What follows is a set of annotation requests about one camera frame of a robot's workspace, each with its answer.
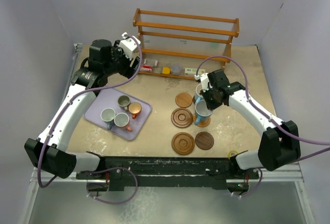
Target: wooden rack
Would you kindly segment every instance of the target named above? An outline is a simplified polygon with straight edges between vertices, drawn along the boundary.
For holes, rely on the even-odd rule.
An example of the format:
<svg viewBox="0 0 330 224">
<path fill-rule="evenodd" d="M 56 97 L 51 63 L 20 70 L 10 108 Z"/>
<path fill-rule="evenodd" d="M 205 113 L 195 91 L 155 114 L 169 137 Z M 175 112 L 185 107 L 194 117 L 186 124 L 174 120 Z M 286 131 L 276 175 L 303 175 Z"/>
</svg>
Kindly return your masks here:
<svg viewBox="0 0 330 224">
<path fill-rule="evenodd" d="M 205 24 L 203 21 L 210 21 L 214 24 L 214 22 L 218 23 L 232 23 L 231 30 L 224 30 L 224 29 L 214 29 L 214 28 L 203 28 L 203 27 L 195 27 L 195 26 L 186 26 L 186 25 L 177 25 L 177 24 L 168 24 L 168 19 L 166 22 L 143 22 L 141 19 L 141 15 L 153 15 L 153 16 L 163 16 L 163 17 L 172 17 L 172 18 L 180 18 L 186 19 L 185 24 L 189 24 L 189 20 L 202 20 L 202 23 Z M 146 48 L 144 46 L 143 35 L 146 36 L 155 36 L 155 37 L 163 37 L 169 39 L 184 39 L 184 40 L 193 40 L 193 41 L 201 41 L 201 42 L 209 42 L 209 43 L 218 43 L 218 44 L 225 44 L 225 48 L 223 50 L 222 55 L 231 57 L 232 51 L 232 40 L 233 37 L 238 37 L 239 35 L 239 20 L 238 19 L 222 19 L 222 18 L 213 18 L 213 17 L 204 17 L 204 16 L 197 16 L 197 15 L 188 15 L 188 14 L 177 14 L 177 13 L 169 13 L 169 12 L 159 12 L 159 11 L 144 11 L 137 8 L 134 19 L 133 19 L 133 26 L 138 27 L 138 39 L 141 41 L 142 44 L 142 52 L 143 53 L 152 53 L 152 54 L 161 54 L 161 55 L 171 55 L 171 56 L 180 56 L 180 57 L 189 57 L 189 58 L 197 58 L 197 59 L 206 59 L 207 57 L 211 56 L 210 54 L 196 54 L 196 53 L 187 53 L 187 52 L 180 52 L 180 51 L 171 51 L 171 50 L 164 50 L 164 49 L 154 49 L 154 48 Z M 159 31 L 159 29 L 164 30 L 171 30 L 169 33 L 161 33 L 161 32 L 154 32 L 154 31 L 144 31 L 143 27 L 147 27 L 148 30 L 155 29 Z M 189 35 L 182 35 L 182 31 L 189 31 L 186 33 L 190 33 Z M 210 37 L 200 37 L 200 36 L 193 36 L 194 34 L 212 34 L 212 38 Z M 219 37 L 226 37 L 227 39 L 218 39 L 215 38 L 215 35 L 219 35 Z M 226 58 L 213 58 L 211 60 L 219 61 L 221 64 L 221 68 L 225 69 L 226 62 L 229 63 L 230 60 Z M 181 75 L 172 75 L 172 74 L 162 74 L 162 73 L 154 73 L 154 72 L 144 72 L 140 71 L 141 74 L 148 74 L 148 75 L 158 75 L 158 76 L 165 76 L 165 77 L 174 77 L 174 78 L 186 78 L 186 79 L 194 79 L 193 77 L 186 77 Z"/>
</svg>

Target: dark wooden coaster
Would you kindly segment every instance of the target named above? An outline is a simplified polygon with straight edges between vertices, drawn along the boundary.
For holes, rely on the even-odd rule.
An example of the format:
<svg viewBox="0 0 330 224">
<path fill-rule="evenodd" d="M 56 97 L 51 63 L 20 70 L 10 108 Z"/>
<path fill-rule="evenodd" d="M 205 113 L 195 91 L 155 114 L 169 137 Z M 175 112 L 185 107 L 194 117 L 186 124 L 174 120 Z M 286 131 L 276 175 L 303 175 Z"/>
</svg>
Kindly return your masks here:
<svg viewBox="0 0 330 224">
<path fill-rule="evenodd" d="M 172 123 L 177 127 L 189 127 L 192 124 L 192 113 L 185 108 L 178 108 L 172 112 Z"/>
<path fill-rule="evenodd" d="M 188 133 L 177 133 L 172 139 L 173 150 L 180 155 L 187 155 L 194 150 L 194 138 Z"/>
<path fill-rule="evenodd" d="M 182 108 L 187 108 L 191 105 L 192 103 L 192 97 L 190 94 L 186 92 L 179 93 L 175 97 L 175 103 L 177 106 L 182 107 Z"/>
<path fill-rule="evenodd" d="M 196 121 L 196 115 L 194 114 L 193 116 L 193 122 Z M 198 127 L 207 127 L 211 123 L 211 118 L 209 117 L 208 119 L 201 121 L 197 126 Z"/>
<path fill-rule="evenodd" d="M 203 150 L 209 150 L 214 145 L 214 138 L 208 132 L 200 132 L 195 137 L 196 146 Z"/>
</svg>

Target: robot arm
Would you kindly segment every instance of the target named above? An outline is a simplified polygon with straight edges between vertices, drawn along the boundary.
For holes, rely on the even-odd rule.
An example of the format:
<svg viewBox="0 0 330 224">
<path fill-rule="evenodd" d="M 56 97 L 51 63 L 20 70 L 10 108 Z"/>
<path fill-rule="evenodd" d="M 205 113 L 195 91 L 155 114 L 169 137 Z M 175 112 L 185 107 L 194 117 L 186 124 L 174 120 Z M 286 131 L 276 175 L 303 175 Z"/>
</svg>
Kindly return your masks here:
<svg viewBox="0 0 330 224">
<path fill-rule="evenodd" d="M 137 45 L 126 33 L 123 40 L 116 41 L 114 46 L 108 40 L 95 40 L 89 48 L 89 57 L 84 59 L 80 69 L 71 80 L 67 97 L 61 104 L 47 128 L 36 140 L 28 139 L 25 142 L 25 150 L 37 167 L 41 147 L 49 136 L 50 129 L 55 119 L 59 116 L 69 100 L 76 94 L 89 89 L 105 86 L 108 76 L 120 73 L 130 78 L 137 70 L 139 58 L 135 56 Z M 66 109 L 61 121 L 53 131 L 46 147 L 42 170 L 61 178 L 67 178 L 73 171 L 94 171 L 97 169 L 100 158 L 92 153 L 66 153 L 71 135 L 83 113 L 96 98 L 98 92 L 86 92 L 78 96 Z"/>
<path fill-rule="evenodd" d="M 294 122 L 284 122 L 272 115 L 250 95 L 247 99 L 244 86 L 239 82 L 230 83 L 223 70 L 204 73 L 196 76 L 195 79 L 202 84 L 201 95 L 209 109 L 216 109 L 222 104 L 230 106 L 239 112 L 261 136 L 258 150 L 246 151 L 231 158 L 238 168 L 246 170 L 265 167 L 267 170 L 273 171 L 300 157 L 299 141 L 279 131 L 270 120 L 249 103 L 249 100 L 252 100 L 259 109 L 286 131 L 298 136 L 298 128 Z"/>
</svg>

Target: table surface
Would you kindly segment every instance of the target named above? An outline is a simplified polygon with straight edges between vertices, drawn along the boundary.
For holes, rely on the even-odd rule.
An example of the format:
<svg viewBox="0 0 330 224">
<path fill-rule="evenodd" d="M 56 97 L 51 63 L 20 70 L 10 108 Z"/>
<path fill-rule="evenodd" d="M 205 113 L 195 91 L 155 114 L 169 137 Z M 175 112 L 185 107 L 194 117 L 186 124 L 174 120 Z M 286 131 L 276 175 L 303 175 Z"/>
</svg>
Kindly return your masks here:
<svg viewBox="0 0 330 224">
<path fill-rule="evenodd" d="M 79 62 L 88 57 L 89 47 L 84 46 Z M 232 57 L 245 69 L 249 79 L 249 91 L 253 98 L 274 114 L 274 106 L 268 90 L 267 82 L 261 66 L 256 46 L 233 46 Z M 180 63 L 184 67 L 197 66 L 199 59 L 189 59 L 173 56 L 146 55 L 146 58 L 158 59 L 159 66 Z M 217 61 L 208 61 L 203 66 L 207 72 L 220 68 Z M 239 81 L 245 84 L 239 68 L 233 63 L 227 63 L 225 73 L 231 82 Z M 108 79 L 112 85 L 125 81 L 126 78 L 116 74 Z M 205 128 L 194 124 L 180 129 L 171 122 L 171 113 L 178 108 L 175 97 L 181 92 L 194 96 L 197 83 L 186 79 L 176 79 L 160 76 L 138 75 L 133 81 L 119 90 L 135 96 L 151 104 L 153 110 L 142 127 L 137 138 L 127 141 L 82 117 L 71 137 L 69 152 L 91 151 L 100 155 L 114 156 L 180 156 L 171 146 L 172 138 L 179 132 L 187 132 L 195 137 L 199 132 L 209 132 L 214 137 L 214 146 L 210 150 L 201 150 L 195 146 L 189 157 L 227 157 L 230 150 L 242 152 L 259 147 L 260 137 L 254 128 L 236 111 L 228 106 L 220 106 L 214 110 L 211 123 Z M 188 109 L 194 113 L 194 105 Z"/>
</svg>

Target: cup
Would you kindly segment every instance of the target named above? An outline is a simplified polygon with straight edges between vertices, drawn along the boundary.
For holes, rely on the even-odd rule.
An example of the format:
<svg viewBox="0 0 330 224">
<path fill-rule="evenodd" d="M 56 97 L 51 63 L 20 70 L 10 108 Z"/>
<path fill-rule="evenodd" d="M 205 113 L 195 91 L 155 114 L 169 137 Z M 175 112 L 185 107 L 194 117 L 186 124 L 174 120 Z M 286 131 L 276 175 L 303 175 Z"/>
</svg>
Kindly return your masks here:
<svg viewBox="0 0 330 224">
<path fill-rule="evenodd" d="M 114 117 L 114 124 L 123 130 L 128 130 L 130 132 L 133 131 L 132 128 L 129 126 L 129 116 L 126 113 L 118 113 Z"/>
<path fill-rule="evenodd" d="M 132 118 L 136 119 L 141 114 L 142 105 L 140 103 L 131 103 L 128 111 L 132 114 Z"/>
<path fill-rule="evenodd" d="M 107 124 L 107 129 L 111 130 L 114 126 L 114 117 L 116 112 L 112 108 L 106 108 L 101 112 L 101 119 Z"/>
<path fill-rule="evenodd" d="M 204 99 L 199 100 L 195 104 L 195 115 L 196 121 L 195 125 L 198 125 L 201 121 L 208 119 L 213 113 L 213 110 L 209 110 L 206 106 L 206 102 Z"/>
<path fill-rule="evenodd" d="M 122 95 L 118 98 L 118 105 L 125 111 L 128 111 L 129 104 L 130 104 L 129 96 Z"/>
<path fill-rule="evenodd" d="M 202 84 L 197 85 L 195 96 L 194 96 L 194 104 L 198 103 L 200 100 L 204 99 L 201 95 L 201 91 L 203 90 Z"/>
</svg>

